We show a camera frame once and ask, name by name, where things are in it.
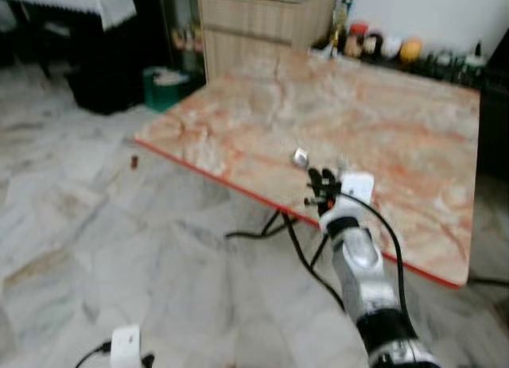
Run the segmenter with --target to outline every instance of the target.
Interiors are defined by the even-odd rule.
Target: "white marble floor tile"
[[[122,245],[147,229],[140,218],[107,201],[71,234],[65,244],[75,251],[95,252],[115,243]]]
[[[16,67],[0,71],[0,113],[1,368],[69,368],[128,323],[142,325],[154,368],[366,366],[352,322],[286,233],[223,238],[260,231],[271,208],[131,141],[153,119],[145,107],[92,115],[65,83]],[[508,212],[507,184],[478,176],[475,274],[509,277]],[[297,235],[311,258],[320,238]],[[340,292],[330,261],[326,246],[317,269]],[[507,291],[406,281],[416,328],[444,362],[507,366],[493,312]]]
[[[338,308],[318,312],[289,337],[289,345],[297,366],[306,368],[323,366],[338,353],[356,361],[364,351],[354,324]]]
[[[16,335],[0,300],[0,364],[15,356],[17,349]]]
[[[57,235],[85,221],[102,202],[102,196],[85,187],[61,184],[5,207],[0,213],[0,277],[58,247]]]
[[[22,346],[46,344],[71,321],[83,301],[79,268],[68,251],[55,251],[4,280],[3,305]]]

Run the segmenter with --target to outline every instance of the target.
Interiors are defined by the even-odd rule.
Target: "white wall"
[[[457,50],[481,40],[491,55],[509,27],[509,0],[355,0],[350,18]]]

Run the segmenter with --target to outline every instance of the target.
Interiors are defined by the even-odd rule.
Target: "robotic arm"
[[[309,175],[321,230],[331,239],[332,265],[341,282],[344,307],[364,342],[370,367],[440,368],[402,310],[370,231],[359,224],[361,206],[341,192],[342,187],[352,186],[354,179],[356,197],[369,203],[373,177],[355,174],[337,183],[326,170],[320,174],[310,169]]]

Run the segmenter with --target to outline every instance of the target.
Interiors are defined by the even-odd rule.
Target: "wooden cabinet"
[[[329,31],[335,0],[198,0],[207,80],[253,54],[306,50]]]
[[[207,80],[224,74],[251,56],[262,54],[277,56],[280,49],[289,48],[289,45],[210,29],[204,31],[204,40],[207,46],[205,59]]]

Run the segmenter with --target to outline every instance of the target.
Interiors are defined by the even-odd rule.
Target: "marble table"
[[[349,61],[284,52],[253,58],[136,135],[170,160],[317,225],[312,165],[375,176],[373,204],[402,243],[406,267],[450,287],[468,277],[478,92]],[[375,225],[386,258],[390,239]]]

